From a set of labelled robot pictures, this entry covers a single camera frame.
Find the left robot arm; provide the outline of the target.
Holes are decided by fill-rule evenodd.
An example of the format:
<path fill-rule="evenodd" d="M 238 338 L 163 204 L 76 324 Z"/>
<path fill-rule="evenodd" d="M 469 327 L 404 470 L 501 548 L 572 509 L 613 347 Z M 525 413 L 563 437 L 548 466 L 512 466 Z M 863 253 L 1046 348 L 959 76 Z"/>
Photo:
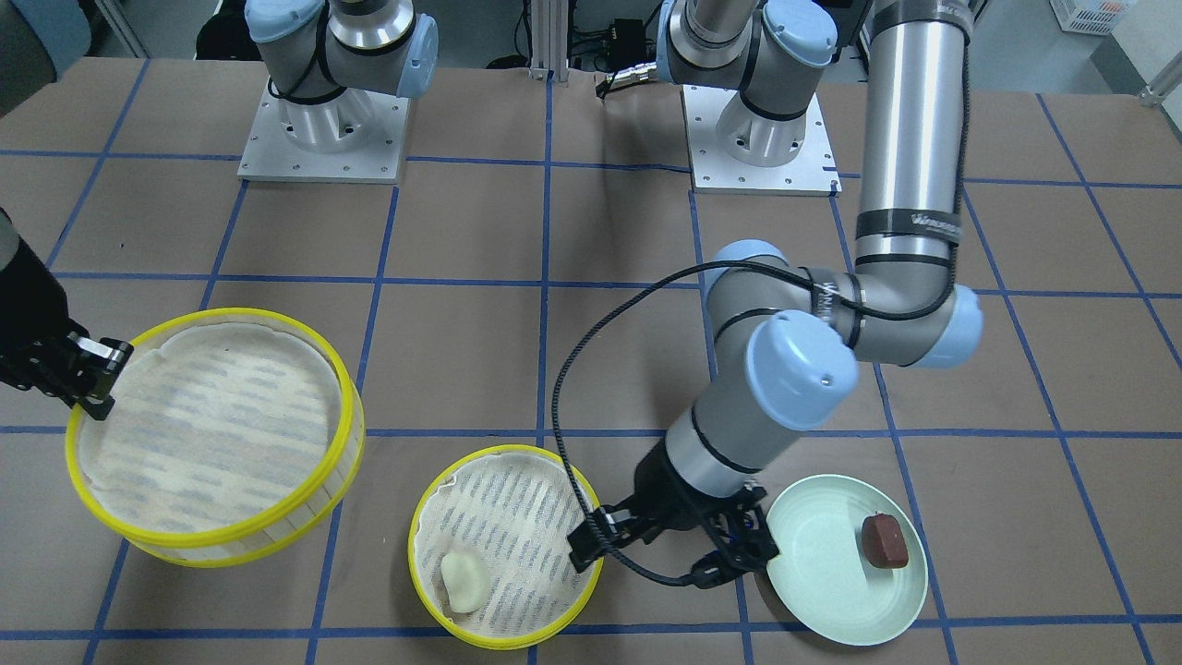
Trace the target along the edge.
<path fill-rule="evenodd" d="M 576 572 L 615 558 L 664 586 L 764 571 L 778 548 L 756 472 L 825 424 L 860 363 L 948 369 L 978 348 L 957 283 L 970 137 L 970 5 L 873 1 L 860 214 L 849 272 L 793 268 L 777 246 L 699 265 L 717 377 L 634 470 L 634 493 L 567 535 Z"/>

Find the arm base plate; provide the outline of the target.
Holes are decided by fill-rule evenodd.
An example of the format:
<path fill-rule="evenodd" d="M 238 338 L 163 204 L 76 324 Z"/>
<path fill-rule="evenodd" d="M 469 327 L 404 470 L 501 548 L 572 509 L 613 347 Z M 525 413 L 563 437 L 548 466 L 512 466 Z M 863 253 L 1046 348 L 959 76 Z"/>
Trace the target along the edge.
<path fill-rule="evenodd" d="M 836 197 L 843 193 L 819 98 L 790 120 L 756 116 L 738 91 L 682 89 L 699 194 Z"/>
<path fill-rule="evenodd" d="M 252 182 L 396 185 L 410 109 L 405 98 L 358 89 L 301 105 L 266 87 L 238 175 Z"/>

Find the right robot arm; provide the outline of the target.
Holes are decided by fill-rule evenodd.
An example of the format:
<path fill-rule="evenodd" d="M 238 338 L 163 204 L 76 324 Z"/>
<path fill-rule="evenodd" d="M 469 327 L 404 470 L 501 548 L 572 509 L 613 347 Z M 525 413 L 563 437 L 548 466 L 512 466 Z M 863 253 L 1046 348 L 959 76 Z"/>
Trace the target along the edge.
<path fill-rule="evenodd" d="M 279 100 L 298 106 L 362 91 L 415 98 L 426 93 L 439 61 L 439 27 L 409 1 L 249 1 L 245 17 Z M 61 79 L 90 41 L 90 24 L 76 1 L 5 1 L 4 113 Z M 70 317 L 63 287 L 4 219 L 4 383 L 38 389 L 103 420 L 113 408 L 115 379 L 132 353 L 117 338 L 92 338 Z M 656 583 L 712 588 L 761 571 L 777 556 L 759 504 L 764 489 L 709 498 L 674 470 L 670 454 L 661 443 L 647 455 L 624 506 L 585 511 L 569 536 L 574 571 L 612 556 Z M 714 549 L 684 575 L 660 575 L 623 552 L 635 539 L 693 527 L 704 530 Z"/>

